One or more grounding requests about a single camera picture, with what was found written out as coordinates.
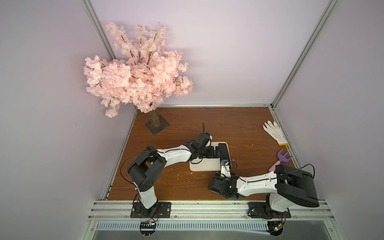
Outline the black kitchen knife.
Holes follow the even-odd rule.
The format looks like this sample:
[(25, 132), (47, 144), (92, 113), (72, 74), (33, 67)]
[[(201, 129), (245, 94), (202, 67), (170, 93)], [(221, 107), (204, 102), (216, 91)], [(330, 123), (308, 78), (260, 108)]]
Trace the black kitchen knife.
[(227, 169), (231, 169), (231, 158), (229, 154), (229, 149), (226, 143), (219, 143), (218, 144), (219, 150), (220, 150), (220, 160), (221, 160), (221, 166), (225, 167)]

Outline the cream cutting board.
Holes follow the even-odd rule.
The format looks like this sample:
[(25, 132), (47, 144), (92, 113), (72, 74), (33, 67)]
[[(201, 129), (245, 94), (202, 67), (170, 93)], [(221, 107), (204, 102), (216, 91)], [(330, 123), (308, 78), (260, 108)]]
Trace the cream cutting board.
[[(213, 142), (211, 146), (218, 146), (219, 143), (226, 142)], [(220, 159), (196, 159), (189, 163), (190, 170), (193, 172), (219, 172), (221, 171), (221, 160)]]

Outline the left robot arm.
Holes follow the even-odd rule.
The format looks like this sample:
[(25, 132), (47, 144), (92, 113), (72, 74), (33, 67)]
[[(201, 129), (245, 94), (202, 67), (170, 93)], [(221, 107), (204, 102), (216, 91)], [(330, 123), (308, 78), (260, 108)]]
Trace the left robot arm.
[(129, 183), (136, 187), (140, 208), (149, 216), (158, 207), (154, 186), (164, 168), (188, 162), (196, 165), (210, 159), (228, 160), (229, 149), (227, 143), (214, 143), (210, 134), (201, 133), (195, 140), (178, 147), (162, 150), (148, 146), (135, 155), (137, 158), (127, 170)]

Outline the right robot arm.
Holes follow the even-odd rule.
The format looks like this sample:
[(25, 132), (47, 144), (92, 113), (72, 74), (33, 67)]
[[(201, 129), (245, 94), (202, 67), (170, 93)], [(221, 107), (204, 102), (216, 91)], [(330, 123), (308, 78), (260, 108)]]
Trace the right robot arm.
[(211, 179), (209, 190), (227, 200), (267, 194), (266, 209), (282, 213), (293, 205), (320, 206), (314, 178), (302, 168), (277, 165), (273, 172), (253, 177), (217, 174)]

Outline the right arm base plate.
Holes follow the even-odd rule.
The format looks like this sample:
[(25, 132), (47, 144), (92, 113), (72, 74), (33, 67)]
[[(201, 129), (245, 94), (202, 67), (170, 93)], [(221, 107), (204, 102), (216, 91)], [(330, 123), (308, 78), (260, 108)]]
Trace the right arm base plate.
[(289, 210), (278, 212), (267, 206), (266, 202), (250, 202), (248, 203), (247, 215), (251, 218), (261, 218), (265, 220), (271, 219), (289, 219), (292, 217)]

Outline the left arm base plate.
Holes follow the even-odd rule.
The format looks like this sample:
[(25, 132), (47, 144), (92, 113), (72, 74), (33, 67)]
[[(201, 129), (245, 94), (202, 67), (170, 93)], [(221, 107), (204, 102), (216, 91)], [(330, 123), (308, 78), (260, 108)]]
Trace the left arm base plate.
[(131, 218), (170, 218), (171, 202), (157, 202), (149, 209), (146, 209), (141, 202), (133, 203)]

